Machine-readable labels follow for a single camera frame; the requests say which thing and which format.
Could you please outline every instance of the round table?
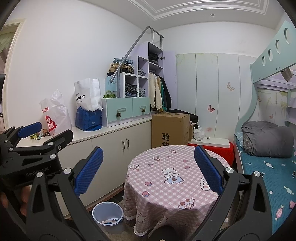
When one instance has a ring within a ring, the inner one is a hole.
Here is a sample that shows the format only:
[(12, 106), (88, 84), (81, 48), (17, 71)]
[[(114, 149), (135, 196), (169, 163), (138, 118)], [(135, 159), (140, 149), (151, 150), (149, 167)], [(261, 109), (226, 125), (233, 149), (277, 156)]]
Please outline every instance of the round table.
[[(124, 186), (124, 218), (133, 220), (135, 234), (172, 226), (182, 240), (204, 220), (218, 195), (211, 191), (194, 160), (193, 146), (157, 147), (135, 157)], [(224, 167), (229, 164), (207, 150)]]

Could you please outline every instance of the carpet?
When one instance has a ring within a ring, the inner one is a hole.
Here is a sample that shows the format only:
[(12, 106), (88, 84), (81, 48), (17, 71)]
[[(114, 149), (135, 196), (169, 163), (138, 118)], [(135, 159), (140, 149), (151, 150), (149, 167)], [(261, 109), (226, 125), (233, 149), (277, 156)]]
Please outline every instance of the carpet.
[[(234, 201), (232, 203), (232, 206), (228, 212), (227, 219), (221, 226), (221, 229), (226, 228), (230, 225), (235, 215), (238, 204), (239, 204), (239, 193), (237, 192), (234, 198)], [(120, 205), (123, 208), (123, 200), (119, 202), (118, 205)], [(135, 220), (127, 221), (124, 219), (124, 222), (125, 222), (126, 229), (121, 234), (109, 234), (105, 230), (103, 231), (112, 241), (148, 241), (148, 235), (139, 237), (135, 235), (135, 233), (133, 232), (133, 226), (135, 225)]]

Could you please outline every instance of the door frame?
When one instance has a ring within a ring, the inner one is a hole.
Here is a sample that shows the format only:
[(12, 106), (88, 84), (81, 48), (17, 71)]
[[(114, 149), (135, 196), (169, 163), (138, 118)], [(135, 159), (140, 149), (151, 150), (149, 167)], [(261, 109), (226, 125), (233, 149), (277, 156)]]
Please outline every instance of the door frame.
[(3, 108), (3, 120), (4, 120), (5, 130), (7, 130), (9, 128), (8, 107), (7, 107), (7, 104), (8, 104), (7, 103), (7, 87), (8, 87), (8, 82), (9, 82), (10, 64), (11, 64), (12, 54), (15, 49), (16, 42), (20, 36), (20, 32), (21, 32), (21, 29), (22, 29), (24, 23), (25, 23), (25, 19), (13, 19), (13, 20), (7, 21), (2, 28), (2, 30), (3, 30), (5, 28), (17, 26), (17, 29), (15, 31), (15, 35), (13, 36), (11, 45), (8, 50), (7, 59), (6, 59), (5, 67), (4, 67), (4, 74), (6, 76), (5, 76), (5, 81), (4, 81), (3, 90), (2, 90), (2, 96), (3, 96), (2, 97), (2, 108)]

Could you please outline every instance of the plastic container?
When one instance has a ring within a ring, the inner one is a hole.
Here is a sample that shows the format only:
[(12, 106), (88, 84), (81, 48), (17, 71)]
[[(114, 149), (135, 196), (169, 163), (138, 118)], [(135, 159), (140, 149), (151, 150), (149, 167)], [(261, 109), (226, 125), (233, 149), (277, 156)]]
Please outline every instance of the plastic container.
[[(120, 234), (124, 231), (123, 210), (113, 202), (101, 202), (92, 211), (93, 218), (98, 226), (103, 227), (108, 233)], [(102, 221), (118, 218), (116, 223), (103, 224)]]

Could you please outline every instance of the blue bag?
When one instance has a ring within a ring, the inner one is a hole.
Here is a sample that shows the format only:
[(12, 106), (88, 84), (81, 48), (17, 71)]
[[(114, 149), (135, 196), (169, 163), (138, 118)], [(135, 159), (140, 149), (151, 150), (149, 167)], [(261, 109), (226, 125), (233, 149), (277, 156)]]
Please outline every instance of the blue bag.
[(83, 131), (96, 131), (102, 128), (102, 111), (84, 110), (79, 107), (76, 111), (75, 126)]

